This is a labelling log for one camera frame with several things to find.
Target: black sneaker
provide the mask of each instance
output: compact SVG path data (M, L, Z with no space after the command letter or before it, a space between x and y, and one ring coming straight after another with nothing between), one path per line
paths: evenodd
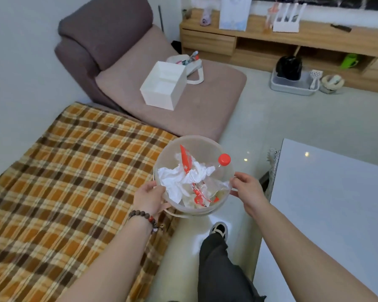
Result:
M218 223L215 223L211 230L210 230L210 234L212 233L218 233L222 236L222 238L224 239L225 242L227 242L227 239L228 239L228 228L227 228L227 225L225 223L223 223L222 221L219 221Z

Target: plaid blanket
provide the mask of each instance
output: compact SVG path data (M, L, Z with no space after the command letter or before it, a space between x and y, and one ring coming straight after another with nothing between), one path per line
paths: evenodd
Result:
M0 176L0 301L55 301L126 222L176 138L75 103ZM128 301L143 301L177 219L161 215Z

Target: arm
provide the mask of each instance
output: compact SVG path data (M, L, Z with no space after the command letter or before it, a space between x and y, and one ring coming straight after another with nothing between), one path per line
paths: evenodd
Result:
M263 194L259 181L235 173L232 191L255 219L297 302L374 302L378 297L303 235Z
M155 181L142 185L135 194L133 209L155 217L165 187ZM92 265L65 292L58 302L120 302L125 301L136 276L152 226L143 217L132 217L113 238Z

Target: beaded bracelet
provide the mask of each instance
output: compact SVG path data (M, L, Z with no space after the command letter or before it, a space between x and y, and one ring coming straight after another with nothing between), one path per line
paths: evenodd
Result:
M151 225L153 226L153 232L157 232L158 229L162 229L164 226L161 225L161 226L157 226L156 225L156 219L154 218L154 216L150 215L149 213L146 213L144 211L140 211L140 210L133 210L129 213L129 219L132 218L133 216L141 216L141 217L144 217L145 219L148 219L148 221L151 223Z

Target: black pants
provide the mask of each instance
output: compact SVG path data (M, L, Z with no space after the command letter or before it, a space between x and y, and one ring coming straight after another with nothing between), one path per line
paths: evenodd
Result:
M227 244L218 233L209 235L200 248L198 302L263 302L242 269L231 263Z

